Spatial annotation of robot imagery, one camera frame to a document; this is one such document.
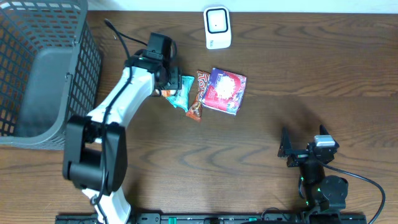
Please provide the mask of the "orange tissue pack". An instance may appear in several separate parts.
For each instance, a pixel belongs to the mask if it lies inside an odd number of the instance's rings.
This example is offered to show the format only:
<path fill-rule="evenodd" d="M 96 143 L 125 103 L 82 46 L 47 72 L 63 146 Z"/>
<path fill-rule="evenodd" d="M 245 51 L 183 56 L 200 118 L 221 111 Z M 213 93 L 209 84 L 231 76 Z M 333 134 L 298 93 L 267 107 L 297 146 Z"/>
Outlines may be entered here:
<path fill-rule="evenodd" d="M 176 94 L 176 90 L 162 90 L 161 91 L 161 95 L 163 97 L 170 97 L 170 96 L 174 96 Z"/>

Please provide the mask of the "teal snack packet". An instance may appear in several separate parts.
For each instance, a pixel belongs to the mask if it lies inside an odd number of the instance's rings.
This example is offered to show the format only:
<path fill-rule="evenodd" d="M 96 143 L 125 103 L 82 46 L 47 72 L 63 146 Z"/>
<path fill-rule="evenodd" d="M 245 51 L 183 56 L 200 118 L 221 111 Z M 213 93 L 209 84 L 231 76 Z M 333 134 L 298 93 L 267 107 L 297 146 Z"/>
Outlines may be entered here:
<path fill-rule="evenodd" d="M 181 108 L 184 112 L 188 111 L 188 103 L 189 103 L 189 93 L 190 89 L 193 85 L 194 77 L 192 76 L 182 76 L 182 89 L 177 90 L 176 94 L 172 96 L 168 96 L 165 99 L 169 101 L 169 103 L 174 108 Z"/>

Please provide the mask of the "dark red snack packet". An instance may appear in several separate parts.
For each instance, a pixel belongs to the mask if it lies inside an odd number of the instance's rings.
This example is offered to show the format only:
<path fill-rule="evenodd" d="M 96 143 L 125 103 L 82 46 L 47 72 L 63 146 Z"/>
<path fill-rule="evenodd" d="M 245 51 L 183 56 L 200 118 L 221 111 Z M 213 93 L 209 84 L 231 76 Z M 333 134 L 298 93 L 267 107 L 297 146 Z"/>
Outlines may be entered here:
<path fill-rule="evenodd" d="M 203 110 L 203 103 L 201 102 L 205 90 L 207 88 L 210 74 L 201 70 L 197 71 L 198 94 L 193 101 L 190 109 L 186 112 L 186 116 L 200 122 Z"/>

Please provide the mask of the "red purple snack package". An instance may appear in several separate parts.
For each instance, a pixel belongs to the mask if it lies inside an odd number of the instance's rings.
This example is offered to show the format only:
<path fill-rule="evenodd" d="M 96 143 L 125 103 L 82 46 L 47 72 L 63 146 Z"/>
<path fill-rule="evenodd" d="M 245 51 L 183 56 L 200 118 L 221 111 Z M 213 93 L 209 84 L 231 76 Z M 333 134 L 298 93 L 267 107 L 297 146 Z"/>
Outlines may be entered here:
<path fill-rule="evenodd" d="M 201 102 L 207 108 L 235 116 L 243 101 L 246 82 L 243 75 L 213 68 Z"/>

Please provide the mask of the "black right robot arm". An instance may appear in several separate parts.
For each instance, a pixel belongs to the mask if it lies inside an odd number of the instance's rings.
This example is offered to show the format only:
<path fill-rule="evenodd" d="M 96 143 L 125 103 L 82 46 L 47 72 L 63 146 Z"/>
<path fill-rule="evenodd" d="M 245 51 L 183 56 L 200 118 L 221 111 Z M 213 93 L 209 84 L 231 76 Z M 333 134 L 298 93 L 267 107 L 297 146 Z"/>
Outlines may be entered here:
<path fill-rule="evenodd" d="M 340 211 L 346 208 L 348 181 L 325 175 L 324 170 L 340 145 L 323 125 L 319 130 L 320 134 L 314 136 L 305 149 L 294 149 L 287 128 L 283 128 L 277 156 L 287 159 L 287 167 L 300 169 L 302 195 L 309 208 L 316 208 L 318 212 Z"/>

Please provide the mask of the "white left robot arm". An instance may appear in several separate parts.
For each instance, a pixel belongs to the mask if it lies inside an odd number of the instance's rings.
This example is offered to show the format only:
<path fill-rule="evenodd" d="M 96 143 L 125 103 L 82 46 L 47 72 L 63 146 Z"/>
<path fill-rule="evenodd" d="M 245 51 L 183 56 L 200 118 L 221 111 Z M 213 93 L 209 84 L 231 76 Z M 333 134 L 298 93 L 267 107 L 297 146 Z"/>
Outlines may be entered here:
<path fill-rule="evenodd" d="M 139 50 L 126 60 L 110 94 L 86 116 L 66 126 L 63 177 L 90 200 L 98 223 L 127 223 L 131 205 L 122 183 L 127 171 L 126 128 L 155 90 L 180 90 L 182 74 L 173 67 L 176 50 Z"/>

